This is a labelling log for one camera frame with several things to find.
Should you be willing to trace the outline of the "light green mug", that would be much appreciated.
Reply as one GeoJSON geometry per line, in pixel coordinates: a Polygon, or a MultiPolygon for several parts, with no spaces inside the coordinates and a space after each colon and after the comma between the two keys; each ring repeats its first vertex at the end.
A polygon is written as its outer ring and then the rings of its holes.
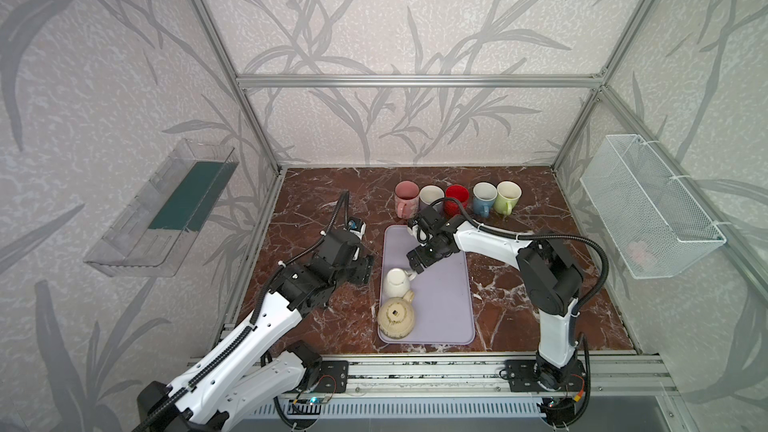
{"type": "Polygon", "coordinates": [[[504,217],[512,214],[522,196],[521,187],[512,181],[502,181],[496,186],[497,196],[494,201],[494,211],[504,217]]]}

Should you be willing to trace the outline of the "lavender mug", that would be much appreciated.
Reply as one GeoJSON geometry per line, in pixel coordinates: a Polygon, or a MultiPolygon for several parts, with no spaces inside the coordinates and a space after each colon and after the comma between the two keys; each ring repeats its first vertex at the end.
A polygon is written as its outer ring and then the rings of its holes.
{"type": "Polygon", "coordinates": [[[421,188],[419,192],[420,209],[423,210],[427,207],[436,207],[438,211],[442,210],[442,204],[438,203],[434,205],[434,202],[445,196],[444,190],[436,185],[426,185],[421,188]]]}

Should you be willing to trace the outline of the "white mug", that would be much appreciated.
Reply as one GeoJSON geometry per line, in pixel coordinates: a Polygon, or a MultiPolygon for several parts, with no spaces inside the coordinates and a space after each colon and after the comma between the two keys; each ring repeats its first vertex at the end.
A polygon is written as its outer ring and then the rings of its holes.
{"type": "Polygon", "coordinates": [[[403,298],[411,290],[412,281],[418,276],[413,270],[402,268],[390,269],[382,286],[386,298],[403,298]]]}

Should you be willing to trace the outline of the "beige stoneware mug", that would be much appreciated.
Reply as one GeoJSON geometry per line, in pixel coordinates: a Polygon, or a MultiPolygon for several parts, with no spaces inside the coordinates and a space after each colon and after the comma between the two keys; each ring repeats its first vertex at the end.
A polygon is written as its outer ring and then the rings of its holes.
{"type": "Polygon", "coordinates": [[[379,308],[377,323],[379,330],[388,338],[402,339],[415,328],[415,293],[410,290],[403,297],[387,299],[379,308]]]}

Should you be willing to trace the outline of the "red mug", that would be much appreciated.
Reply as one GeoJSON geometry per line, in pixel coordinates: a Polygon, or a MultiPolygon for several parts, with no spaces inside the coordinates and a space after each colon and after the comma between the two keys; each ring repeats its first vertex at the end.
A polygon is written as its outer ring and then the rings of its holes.
{"type": "Polygon", "coordinates": [[[447,217],[460,215],[468,207],[469,190],[462,185],[451,185],[445,191],[443,212],[447,217]]]}

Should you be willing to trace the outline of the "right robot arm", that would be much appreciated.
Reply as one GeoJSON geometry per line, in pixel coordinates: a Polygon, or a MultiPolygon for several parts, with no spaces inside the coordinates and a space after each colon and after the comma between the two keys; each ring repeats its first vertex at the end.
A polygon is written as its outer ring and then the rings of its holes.
{"type": "Polygon", "coordinates": [[[588,292],[582,291],[585,273],[563,244],[579,241],[579,236],[514,233],[479,223],[465,213],[445,217],[430,206],[410,218],[407,226],[418,241],[407,253],[410,268],[417,273],[459,252],[516,268],[529,300],[539,310],[537,373],[560,380],[574,371],[576,318],[603,285],[598,281],[588,292]]]}

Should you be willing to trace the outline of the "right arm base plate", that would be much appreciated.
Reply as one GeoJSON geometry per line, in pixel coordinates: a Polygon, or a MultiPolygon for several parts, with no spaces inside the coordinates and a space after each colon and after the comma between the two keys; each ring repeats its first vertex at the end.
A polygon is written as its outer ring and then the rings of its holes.
{"type": "Polygon", "coordinates": [[[511,392],[557,394],[581,391],[587,373],[583,362],[577,360],[561,378],[544,380],[537,372],[535,359],[511,359],[504,362],[499,376],[508,383],[511,392]]]}

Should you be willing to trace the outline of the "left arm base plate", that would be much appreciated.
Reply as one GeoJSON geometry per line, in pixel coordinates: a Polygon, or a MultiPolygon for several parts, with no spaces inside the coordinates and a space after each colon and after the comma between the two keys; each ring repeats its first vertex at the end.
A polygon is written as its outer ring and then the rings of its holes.
{"type": "Polygon", "coordinates": [[[346,360],[322,360],[311,365],[304,374],[298,389],[323,394],[344,393],[349,378],[349,362],[346,360]]]}

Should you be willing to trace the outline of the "blue mug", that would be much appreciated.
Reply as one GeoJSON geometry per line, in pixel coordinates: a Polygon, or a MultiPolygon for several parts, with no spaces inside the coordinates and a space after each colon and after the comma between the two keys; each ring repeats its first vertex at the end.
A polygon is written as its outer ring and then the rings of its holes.
{"type": "Polygon", "coordinates": [[[488,218],[498,196],[497,188],[489,182],[479,182],[472,188],[472,210],[481,218],[488,218]]]}

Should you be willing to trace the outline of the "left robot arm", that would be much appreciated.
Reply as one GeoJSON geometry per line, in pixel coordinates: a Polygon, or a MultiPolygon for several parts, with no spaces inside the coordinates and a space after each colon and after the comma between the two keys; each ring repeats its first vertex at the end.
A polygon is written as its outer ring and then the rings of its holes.
{"type": "Polygon", "coordinates": [[[154,381],[137,398],[139,431],[229,431],[279,395],[314,388],[322,358],[297,341],[265,354],[345,284],[370,279],[374,257],[362,244],[365,224],[353,218],[322,233],[307,262],[280,263],[253,311],[211,352],[169,384],[154,381]]]}

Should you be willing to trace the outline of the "pink patterned mug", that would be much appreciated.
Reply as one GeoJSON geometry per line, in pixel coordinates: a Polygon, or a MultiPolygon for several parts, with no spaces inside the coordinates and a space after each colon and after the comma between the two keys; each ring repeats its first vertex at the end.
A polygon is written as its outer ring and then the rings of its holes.
{"type": "Polygon", "coordinates": [[[400,219],[414,217],[420,206],[420,188],[412,181],[405,180],[397,184],[395,194],[395,213],[400,219]]]}

